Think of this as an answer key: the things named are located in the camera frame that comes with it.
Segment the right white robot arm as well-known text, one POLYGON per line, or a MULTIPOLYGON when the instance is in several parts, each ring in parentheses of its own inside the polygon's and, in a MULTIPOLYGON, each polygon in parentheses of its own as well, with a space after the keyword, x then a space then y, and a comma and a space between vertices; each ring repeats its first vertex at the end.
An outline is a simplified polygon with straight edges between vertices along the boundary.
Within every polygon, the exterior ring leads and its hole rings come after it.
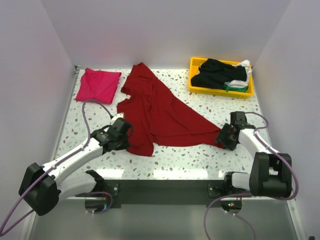
POLYGON ((288 199, 292 194, 292 158, 270 146, 259 134, 259 127, 249 124, 243 111, 230 113, 215 142, 233 151, 242 145, 253 157, 251 171, 225 173, 222 189, 230 197, 239 192, 253 196, 288 199))

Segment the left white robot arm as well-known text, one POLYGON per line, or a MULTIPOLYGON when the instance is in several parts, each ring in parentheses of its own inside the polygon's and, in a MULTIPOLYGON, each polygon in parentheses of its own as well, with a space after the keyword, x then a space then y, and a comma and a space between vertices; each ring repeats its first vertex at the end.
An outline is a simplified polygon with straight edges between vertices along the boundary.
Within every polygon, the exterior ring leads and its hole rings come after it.
POLYGON ((105 195, 106 180, 95 170, 74 173, 105 153, 127 149, 133 126, 119 117, 111 125, 90 132, 78 147, 43 165, 33 163, 25 171, 18 194, 39 216, 79 194, 105 195))

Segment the dark red t shirt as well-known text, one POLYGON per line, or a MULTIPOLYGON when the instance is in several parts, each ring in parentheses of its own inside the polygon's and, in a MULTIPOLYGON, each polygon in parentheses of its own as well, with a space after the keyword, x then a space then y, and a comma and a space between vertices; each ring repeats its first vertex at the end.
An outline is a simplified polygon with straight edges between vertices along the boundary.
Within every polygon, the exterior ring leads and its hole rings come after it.
POLYGON ((150 157, 154 144, 224 147, 216 142, 221 129, 175 97, 144 63, 132 67, 121 92, 130 96, 117 104, 133 126, 129 153, 150 157))

